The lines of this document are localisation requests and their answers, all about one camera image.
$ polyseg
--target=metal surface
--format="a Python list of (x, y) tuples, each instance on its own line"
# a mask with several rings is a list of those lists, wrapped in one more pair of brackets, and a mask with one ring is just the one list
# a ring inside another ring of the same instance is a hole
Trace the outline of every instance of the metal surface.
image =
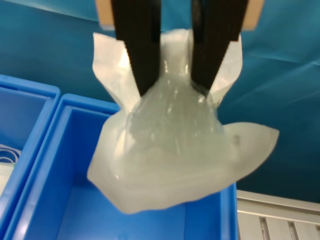
[(240, 240), (320, 240), (320, 204), (237, 191)]

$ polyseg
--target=white plastic bag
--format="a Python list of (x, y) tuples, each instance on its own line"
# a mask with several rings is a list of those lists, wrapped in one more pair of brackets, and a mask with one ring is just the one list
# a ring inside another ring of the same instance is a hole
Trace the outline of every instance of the white plastic bag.
[(205, 97), (191, 85), (190, 30), (161, 35), (161, 73), (140, 98), (125, 45), (94, 34), (93, 71), (121, 106), (103, 125), (87, 177), (121, 211), (163, 209), (217, 192), (255, 170), (279, 132), (222, 126), (216, 108), (242, 68), (232, 42)]

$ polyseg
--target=blue fabric backdrop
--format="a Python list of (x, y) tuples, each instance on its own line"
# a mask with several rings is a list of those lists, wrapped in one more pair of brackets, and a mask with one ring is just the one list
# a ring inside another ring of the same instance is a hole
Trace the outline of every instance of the blue fabric backdrop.
[[(92, 71), (92, 34), (101, 31), (93, 0), (12, 2), (32, 7), (0, 1), (0, 74), (112, 100)], [(191, 27), (189, 0), (162, 4), (163, 31)], [(239, 181), (242, 190), (320, 202), (319, 13), (319, 0), (265, 0), (257, 29), (242, 34), (242, 73), (219, 119), (280, 130), (270, 158)]]

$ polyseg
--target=blue plastic bin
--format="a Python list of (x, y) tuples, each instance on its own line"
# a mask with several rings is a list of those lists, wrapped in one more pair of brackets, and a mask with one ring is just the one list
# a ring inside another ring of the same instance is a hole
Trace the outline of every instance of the blue plastic bin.
[(7, 240), (237, 240), (235, 184), (199, 201), (119, 212), (87, 180), (114, 103), (66, 94), (21, 194)]
[(22, 153), (0, 196), (0, 239), (36, 159), (60, 99), (55, 86), (0, 75), (0, 144)]

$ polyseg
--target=white item in bin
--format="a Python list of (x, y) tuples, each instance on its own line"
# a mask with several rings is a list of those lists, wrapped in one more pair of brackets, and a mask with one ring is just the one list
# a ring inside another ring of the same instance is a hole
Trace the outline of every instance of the white item in bin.
[(124, 43), (94, 34), (93, 71), (121, 111), (104, 123), (87, 177), (125, 213), (220, 191), (255, 170), (277, 142), (275, 129), (217, 119), (241, 71), (241, 42), (231, 43), (205, 97), (191, 85), (192, 40), (190, 30), (161, 35), (160, 77), (140, 98)]
[(20, 150), (0, 144), (0, 195), (5, 189), (20, 154)]

